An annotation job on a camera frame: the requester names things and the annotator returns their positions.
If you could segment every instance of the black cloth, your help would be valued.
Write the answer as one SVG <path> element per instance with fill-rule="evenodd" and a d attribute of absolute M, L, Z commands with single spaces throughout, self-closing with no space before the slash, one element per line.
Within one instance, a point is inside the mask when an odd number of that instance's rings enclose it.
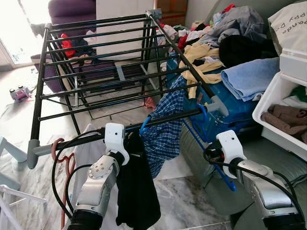
<path fill-rule="evenodd" d="M 87 41 L 85 41 L 82 38 L 81 39 L 72 39 L 71 45 L 72 45 L 72 47 L 87 46 L 88 43 L 87 43 Z M 94 49 L 88 48 L 88 47 L 76 49 L 75 51 L 76 51 L 76 53 L 73 55 L 74 57 L 80 57 L 83 54 L 87 54 L 88 56 L 96 55 L 96 51 Z"/>
<path fill-rule="evenodd" d="M 242 35 L 231 35 L 220 43 L 220 60 L 227 67 L 261 58 L 261 47 L 257 42 Z"/>
<path fill-rule="evenodd" d="M 193 39 L 193 40 L 189 40 L 188 42 L 186 42 L 186 46 L 187 46 L 187 45 L 192 45 L 193 43 L 197 42 L 199 39 L 200 39 L 200 38 L 198 37 L 198 38 L 195 38 L 195 39 Z"/>
<path fill-rule="evenodd" d="M 205 62 L 203 60 L 194 60 L 193 65 L 195 66 L 201 66 L 203 65 Z"/>
<path fill-rule="evenodd" d="M 201 23 L 196 27 L 195 31 L 203 30 L 204 28 L 206 28 L 205 24 Z"/>
<path fill-rule="evenodd" d="M 125 138 L 124 146 L 130 160 L 121 167 L 117 178 L 116 223 L 126 223 L 134 230 L 146 230 L 161 217 L 159 200 L 139 133 L 130 133 Z"/>

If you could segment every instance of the white chair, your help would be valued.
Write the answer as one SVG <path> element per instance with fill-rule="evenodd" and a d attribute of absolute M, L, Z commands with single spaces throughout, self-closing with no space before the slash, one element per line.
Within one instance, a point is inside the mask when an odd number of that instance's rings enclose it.
<path fill-rule="evenodd" d="M 9 143 L 4 137 L 0 137 L 0 156 L 3 150 L 6 149 L 18 162 L 25 162 L 27 154 L 13 144 Z M 8 187 L 19 190 L 20 183 L 13 178 L 4 175 L 0 172 L 0 184 L 6 184 Z"/>
<path fill-rule="evenodd" d="M 12 225 L 15 227 L 16 230 L 23 230 L 20 224 L 18 223 L 16 217 L 10 210 L 10 207 L 17 205 L 18 203 L 22 202 L 26 198 L 35 200 L 41 203 L 47 202 L 46 199 L 42 199 L 34 195 L 16 191 L 14 189 L 9 188 L 8 186 L 4 184 L 0 184 L 0 192 L 3 192 L 3 196 L 0 196 L 0 208 L 1 208 L 0 229 L 3 229 L 3 230 L 8 229 L 8 220 L 12 223 Z M 22 197 L 22 199 L 10 204 L 11 195 Z"/>

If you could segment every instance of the black drying rack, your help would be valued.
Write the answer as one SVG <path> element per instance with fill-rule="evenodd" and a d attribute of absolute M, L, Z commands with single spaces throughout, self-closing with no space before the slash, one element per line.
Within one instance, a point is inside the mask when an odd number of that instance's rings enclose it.
<path fill-rule="evenodd" d="M 197 71 L 194 69 L 192 64 L 189 63 L 189 61 L 186 59 L 183 53 L 178 49 L 176 44 L 170 39 L 167 33 L 160 26 L 159 18 L 161 18 L 161 11 L 152 10 L 152 11 L 147 11 L 145 14 L 139 14 L 134 16 L 125 16 L 118 18 L 93 20 L 93 21 L 85 21 L 78 23 L 58 24 L 58 25 L 48 24 L 46 26 L 44 32 L 43 49 L 41 53 L 40 68 L 38 74 L 31 139 L 28 145 L 27 162 L 30 169 L 36 166 L 39 156 L 49 154 L 51 150 L 51 145 L 40 146 L 39 144 L 40 122 L 44 120 L 70 115 L 77 133 L 80 134 L 78 122 L 75 117 L 76 113 L 89 112 L 91 118 L 94 119 L 91 115 L 91 110 L 93 109 L 131 102 L 134 100 L 144 99 L 150 96 L 160 95 L 162 97 L 163 94 L 165 93 L 187 89 L 195 86 L 201 86 L 208 94 L 208 96 L 212 99 L 213 103 L 206 106 L 206 110 L 208 112 L 214 110 L 220 110 L 224 115 L 227 115 L 227 110 L 225 110 L 225 106 L 223 105 L 223 103 L 219 100 L 217 96 L 215 96 L 215 94 L 210 90 L 210 88 L 208 88 L 208 86 L 206 85 L 204 80 L 200 77 L 200 75 L 197 73 Z M 131 23 L 143 23 L 143 26 L 139 28 L 132 28 L 132 29 L 129 28 L 125 30 L 118 30 L 118 31 L 111 31 L 104 33 L 85 34 L 85 35 L 69 36 L 66 38 L 58 38 L 59 34 L 68 31 L 95 29 L 97 27 L 107 27 L 107 26 L 109 27 L 115 25 L 126 25 Z M 120 40 L 120 41 L 111 41 L 107 43 L 77 46 L 73 48 L 62 48 L 61 46 L 61 42 L 65 40 L 83 39 L 87 37 L 89 38 L 89 37 L 106 36 L 114 34 L 123 34 L 124 37 L 125 33 L 130 33 L 135 31 L 142 31 L 143 36 L 132 39 Z M 165 45 L 158 45 L 157 38 L 159 37 L 165 38 L 166 41 Z M 69 50 L 80 50 L 84 48 L 94 48 L 99 46 L 111 46 L 111 45 L 130 43 L 136 41 L 142 42 L 142 46 L 138 49 L 125 50 L 121 52 L 113 52 L 101 55 L 93 55 L 88 57 L 80 57 L 76 59 L 68 59 L 67 56 L 65 55 L 65 51 Z M 159 57 L 159 49 L 167 47 L 171 47 L 175 51 L 175 54 L 169 57 Z M 151 55 L 152 51 L 154 52 L 154 58 L 152 58 Z M 99 63 L 87 65 L 84 66 L 83 68 L 72 66 L 72 62 L 76 61 L 82 63 L 85 60 L 95 60 L 98 58 L 107 58 L 107 57 L 114 57 L 114 59 L 116 59 L 116 56 L 118 55 L 131 54 L 131 53 L 141 53 L 141 56 L 118 60 L 118 61 L 129 61 L 129 60 L 134 61 L 132 63 L 125 64 L 122 66 L 111 66 L 107 68 L 102 68 L 102 69 L 98 68 L 94 70 L 86 70 L 86 67 L 99 65 Z M 52 62 L 46 61 L 47 54 L 51 56 Z M 178 61 L 182 61 L 185 64 L 185 66 L 183 68 L 161 71 L 160 63 L 171 58 L 176 58 Z M 157 65 L 157 72 L 153 74 L 148 74 L 147 73 L 148 65 L 149 63 L 153 62 L 155 62 Z M 46 66 L 54 66 L 57 75 L 50 78 L 44 78 Z M 162 79 L 163 76 L 167 74 L 175 74 L 175 76 L 180 76 L 180 74 L 186 70 L 189 70 L 192 73 L 192 75 L 197 80 L 197 83 L 175 89 L 167 89 L 167 90 L 163 89 L 163 79 Z M 101 75 L 89 79 L 86 77 L 87 75 L 98 74 L 98 73 L 99 74 L 101 73 Z M 156 87 L 156 89 L 153 89 L 152 91 L 145 91 L 145 86 L 148 85 L 147 80 L 150 80 L 152 78 L 158 78 L 159 86 Z M 53 81 L 53 80 L 58 80 L 63 88 L 65 88 L 63 80 L 66 80 L 72 89 L 51 94 L 43 94 L 44 82 Z M 88 102 L 87 100 L 89 97 L 92 96 L 103 95 L 109 92 L 122 91 L 137 87 L 141 89 L 139 93 L 126 94 L 124 96 L 119 96 L 112 99 L 99 100 L 95 102 Z M 74 95 L 75 105 L 71 104 L 69 100 L 69 95 Z M 53 97 L 59 97 L 59 96 L 63 96 L 66 103 L 61 103 L 52 99 Z M 62 105 L 65 105 L 67 106 L 68 111 L 60 114 L 53 114 L 42 117 L 41 110 L 42 110 L 43 100 L 48 100 L 54 103 L 60 103 Z M 192 115 L 197 115 L 200 113 L 202 113 L 202 110 L 199 108 L 190 111 L 184 111 L 179 114 L 173 114 L 163 118 L 153 119 L 146 126 L 158 125 L 164 122 L 169 122 L 172 120 L 181 119 Z M 141 125 L 142 123 L 137 123 L 134 125 L 126 126 L 126 131 L 128 132 L 139 129 Z M 67 142 L 59 143 L 57 145 L 57 149 L 59 150 L 64 146 L 68 148 L 88 143 L 91 141 L 103 139 L 104 136 L 105 136 L 104 128 L 101 128 L 97 130 L 97 134 L 79 138 L 69 145 L 66 145 Z"/>

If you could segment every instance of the white plastic bin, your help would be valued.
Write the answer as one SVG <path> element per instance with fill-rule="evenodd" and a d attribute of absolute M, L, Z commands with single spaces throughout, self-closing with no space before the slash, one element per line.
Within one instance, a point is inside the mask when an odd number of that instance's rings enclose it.
<path fill-rule="evenodd" d="M 307 53 L 284 48 L 280 55 L 280 70 L 284 74 L 307 81 Z"/>
<path fill-rule="evenodd" d="M 288 97 L 292 89 L 299 85 L 307 86 L 307 81 L 294 78 L 282 72 L 277 73 L 255 108 L 253 118 L 264 126 L 262 135 L 265 138 L 307 161 L 307 144 L 262 121 L 260 118 L 272 104 L 277 104 Z"/>

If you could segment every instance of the blue checked shirt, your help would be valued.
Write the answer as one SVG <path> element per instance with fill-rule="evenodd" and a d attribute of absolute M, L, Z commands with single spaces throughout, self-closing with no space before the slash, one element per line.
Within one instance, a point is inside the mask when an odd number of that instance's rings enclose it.
<path fill-rule="evenodd" d="M 171 89 L 185 86 L 182 76 L 172 84 Z M 165 94 L 150 116 L 152 119 L 183 112 L 184 90 Z M 179 134 L 182 119 L 153 126 L 142 135 L 147 161 L 151 175 L 155 178 L 160 172 L 164 161 L 175 158 L 180 153 Z"/>

